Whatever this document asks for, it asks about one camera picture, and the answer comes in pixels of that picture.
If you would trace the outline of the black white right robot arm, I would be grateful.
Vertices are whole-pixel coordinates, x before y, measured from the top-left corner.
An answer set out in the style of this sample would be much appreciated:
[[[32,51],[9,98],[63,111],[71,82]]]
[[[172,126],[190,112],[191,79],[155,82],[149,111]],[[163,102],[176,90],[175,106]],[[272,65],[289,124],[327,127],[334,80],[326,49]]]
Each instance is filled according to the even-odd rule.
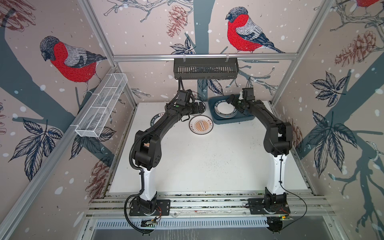
[[[286,160],[293,146],[293,127],[277,118],[262,101],[256,100],[253,88],[243,88],[240,95],[230,95],[226,102],[242,114],[253,115],[266,128],[263,146],[271,155],[272,171],[263,205],[267,213],[274,214],[287,204],[284,176]]]

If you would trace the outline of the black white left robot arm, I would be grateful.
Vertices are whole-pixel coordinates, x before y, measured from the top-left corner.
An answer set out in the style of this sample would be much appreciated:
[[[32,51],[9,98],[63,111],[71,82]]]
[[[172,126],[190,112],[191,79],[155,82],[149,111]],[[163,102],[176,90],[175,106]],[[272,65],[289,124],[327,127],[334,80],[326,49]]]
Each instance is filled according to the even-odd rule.
[[[202,113],[201,104],[195,102],[192,90],[179,90],[177,95],[165,105],[164,115],[150,128],[138,131],[129,152],[129,163],[138,170],[141,177],[139,193],[126,199],[124,212],[128,208],[138,208],[140,214],[151,215],[156,212],[157,189],[154,169],[162,158],[161,141],[165,134],[184,116]]]

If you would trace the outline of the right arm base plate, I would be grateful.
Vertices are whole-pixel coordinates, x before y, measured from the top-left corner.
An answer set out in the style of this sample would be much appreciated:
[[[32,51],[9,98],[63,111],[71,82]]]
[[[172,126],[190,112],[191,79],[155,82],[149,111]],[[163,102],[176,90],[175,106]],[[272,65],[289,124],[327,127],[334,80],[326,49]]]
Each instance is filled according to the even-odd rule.
[[[269,203],[262,198],[248,199],[245,207],[251,215],[289,215],[291,210],[287,203]]]

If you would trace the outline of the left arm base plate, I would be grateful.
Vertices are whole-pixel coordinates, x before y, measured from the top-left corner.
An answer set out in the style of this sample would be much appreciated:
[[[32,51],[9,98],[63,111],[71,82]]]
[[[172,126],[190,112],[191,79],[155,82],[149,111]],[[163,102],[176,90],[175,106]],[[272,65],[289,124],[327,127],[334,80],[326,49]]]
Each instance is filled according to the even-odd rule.
[[[170,214],[170,200],[145,201],[140,198],[133,200],[129,206],[130,217],[168,216]]]

